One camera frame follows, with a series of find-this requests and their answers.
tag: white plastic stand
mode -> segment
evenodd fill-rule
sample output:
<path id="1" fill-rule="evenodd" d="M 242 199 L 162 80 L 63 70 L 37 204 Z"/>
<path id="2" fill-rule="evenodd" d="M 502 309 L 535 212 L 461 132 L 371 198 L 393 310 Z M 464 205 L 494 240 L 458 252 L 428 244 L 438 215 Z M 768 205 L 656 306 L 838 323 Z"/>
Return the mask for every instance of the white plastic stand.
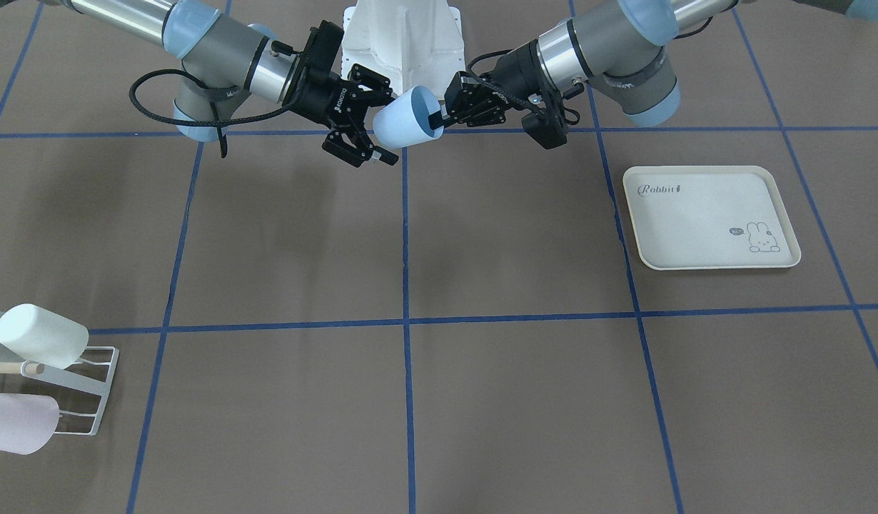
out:
<path id="1" fill-rule="evenodd" d="M 441 99 L 465 68 L 461 12 L 446 0 L 360 0 L 344 11 L 344 32 L 341 75 L 358 63 L 399 96 L 420 85 Z"/>
<path id="2" fill-rule="evenodd" d="M 69 433 L 69 435 L 95 435 L 99 430 L 100 422 L 103 420 L 103 412 L 106 412 L 106 401 L 109 399 L 109 390 L 112 388 L 112 378 L 116 375 L 116 364 L 118 363 L 118 348 L 112 347 L 87 347 L 84 349 L 84 355 L 87 351 L 111 351 L 108 361 L 88 361 L 85 358 L 78 358 L 77 363 L 88 366 L 105 366 L 106 380 L 98 381 L 96 378 L 86 377 L 73 371 L 61 370 L 53 368 L 39 362 L 0 362 L 0 373 L 18 373 L 24 377 L 32 378 L 41 383 L 50 383 L 61 387 L 73 388 L 74 390 L 83 391 L 99 396 L 99 407 L 95 413 L 72 413 L 69 410 L 60 410 L 61 415 L 92 418 L 93 423 L 88 432 L 64 432 L 57 430 L 55 433 Z"/>

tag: white tray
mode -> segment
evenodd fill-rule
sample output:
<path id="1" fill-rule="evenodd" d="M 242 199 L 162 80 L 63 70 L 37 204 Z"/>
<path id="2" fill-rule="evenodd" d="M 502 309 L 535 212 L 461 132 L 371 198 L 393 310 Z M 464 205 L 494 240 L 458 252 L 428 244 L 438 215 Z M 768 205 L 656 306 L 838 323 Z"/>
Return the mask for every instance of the white tray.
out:
<path id="1" fill-rule="evenodd" d="M 639 258 L 659 270 L 790 268 L 801 247 L 759 166 L 636 166 L 622 178 Z"/>

